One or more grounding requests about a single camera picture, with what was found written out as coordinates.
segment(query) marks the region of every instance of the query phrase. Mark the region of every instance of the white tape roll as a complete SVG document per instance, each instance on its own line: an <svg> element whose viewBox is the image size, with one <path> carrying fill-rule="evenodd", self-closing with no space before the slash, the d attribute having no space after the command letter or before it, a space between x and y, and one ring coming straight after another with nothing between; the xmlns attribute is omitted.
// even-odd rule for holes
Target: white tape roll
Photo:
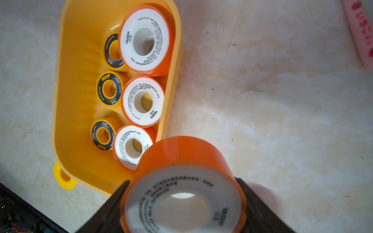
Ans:
<svg viewBox="0 0 373 233"><path fill-rule="evenodd" d="M185 198L185 193L194 195ZM240 193L221 173L176 166L138 180L128 193L124 214L131 233L231 233L241 208Z"/></svg>
<svg viewBox="0 0 373 233"><path fill-rule="evenodd" d="M160 12L144 6L125 20L119 41L127 66L138 72L148 72L156 69L165 58L170 34Z"/></svg>
<svg viewBox="0 0 373 233"><path fill-rule="evenodd" d="M114 137L114 156L117 161L128 169L135 170L141 156L156 141L157 133L149 128L142 129L127 125L118 130ZM134 147L134 139L140 142L141 151Z"/></svg>
<svg viewBox="0 0 373 233"><path fill-rule="evenodd" d="M141 103L142 97L149 93L153 105L146 111ZM122 110L134 125L146 128L156 124L162 113L164 87L150 77L141 76L127 82L122 94Z"/></svg>

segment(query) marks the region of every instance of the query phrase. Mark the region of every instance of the yellow plastic tray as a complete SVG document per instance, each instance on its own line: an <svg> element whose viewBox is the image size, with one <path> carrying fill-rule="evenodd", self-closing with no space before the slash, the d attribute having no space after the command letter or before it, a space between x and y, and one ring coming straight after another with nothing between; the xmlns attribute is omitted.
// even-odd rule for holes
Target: yellow plastic tray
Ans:
<svg viewBox="0 0 373 233"><path fill-rule="evenodd" d="M164 7L174 18L175 44L169 75L156 78L166 86L162 116L153 126L157 141L167 135L183 56L181 22L172 0L67 0L62 11L54 94L52 145L61 187L72 189L75 180L110 196L134 171L124 169L112 151L102 151L92 142L92 123L107 116L129 125L120 104L105 106L97 98L98 76L109 70L102 59L102 46L112 31L118 31L126 15L140 5ZM139 75L125 73L129 78Z"/></svg>

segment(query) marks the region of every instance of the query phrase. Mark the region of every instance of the tape reel hole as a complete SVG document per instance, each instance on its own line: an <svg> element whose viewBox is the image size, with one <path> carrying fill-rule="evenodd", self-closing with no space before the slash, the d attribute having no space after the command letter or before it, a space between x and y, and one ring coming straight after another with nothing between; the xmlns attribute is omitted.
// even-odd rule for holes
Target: tape reel hole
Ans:
<svg viewBox="0 0 373 233"><path fill-rule="evenodd" d="M147 91L139 91L135 95L134 106L139 113L147 113L153 106L153 98Z"/></svg>
<svg viewBox="0 0 373 233"><path fill-rule="evenodd" d="M134 35L134 49L140 56L148 55L154 46L154 33L148 27L142 27Z"/></svg>
<svg viewBox="0 0 373 233"><path fill-rule="evenodd" d="M203 227L209 221L211 208L197 194L175 193L159 204L156 218L163 227L176 232L188 232Z"/></svg>
<svg viewBox="0 0 373 233"><path fill-rule="evenodd" d="M126 142L125 150L131 158L138 158L142 154L142 144L136 138L130 138Z"/></svg>
<svg viewBox="0 0 373 233"><path fill-rule="evenodd" d="M96 136L98 142L102 145L108 144L111 138L110 133L106 128L99 128L97 130Z"/></svg>
<svg viewBox="0 0 373 233"><path fill-rule="evenodd" d="M107 99L112 99L116 95L116 86L112 80L106 80L102 86L102 92Z"/></svg>
<svg viewBox="0 0 373 233"><path fill-rule="evenodd" d="M62 169L60 169L60 176L61 176L61 179L65 182L69 182L70 181L70 176L68 176Z"/></svg>
<svg viewBox="0 0 373 233"><path fill-rule="evenodd" d="M109 56L114 61L118 61L120 59L119 42L118 42L118 40L113 41L112 44L110 45L110 47L109 47Z"/></svg>

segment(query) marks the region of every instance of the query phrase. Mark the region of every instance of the marble floor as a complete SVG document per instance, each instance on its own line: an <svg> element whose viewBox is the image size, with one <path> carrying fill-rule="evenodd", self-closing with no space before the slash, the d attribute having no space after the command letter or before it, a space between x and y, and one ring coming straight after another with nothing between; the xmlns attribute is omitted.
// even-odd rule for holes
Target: marble floor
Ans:
<svg viewBox="0 0 373 233"><path fill-rule="evenodd" d="M185 55L169 136L215 145L297 232L371 232L373 71L341 1L175 3ZM107 197L53 177L63 4L0 0L0 182L74 232Z"/></svg>

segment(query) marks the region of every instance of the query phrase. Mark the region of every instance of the yellow tape roll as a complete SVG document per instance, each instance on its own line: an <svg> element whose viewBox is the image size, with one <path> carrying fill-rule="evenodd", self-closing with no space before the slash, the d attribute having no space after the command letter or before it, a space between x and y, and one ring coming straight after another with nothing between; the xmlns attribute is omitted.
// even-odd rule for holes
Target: yellow tape roll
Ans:
<svg viewBox="0 0 373 233"><path fill-rule="evenodd" d="M128 80L127 77L113 71L100 74L96 83L97 97L105 105L117 105L121 100L123 84Z"/></svg>
<svg viewBox="0 0 373 233"><path fill-rule="evenodd" d="M102 55L106 66L111 70L129 71L119 54L118 32L112 32L105 40Z"/></svg>
<svg viewBox="0 0 373 233"><path fill-rule="evenodd" d="M76 180L71 179L61 168L60 164L57 162L54 164L53 167L53 174L57 181L57 183L66 190L72 190L75 188L77 182Z"/></svg>
<svg viewBox="0 0 373 233"><path fill-rule="evenodd" d="M91 127L91 138L98 148L109 151L113 148L114 136L120 127L120 122L113 117L96 120Z"/></svg>

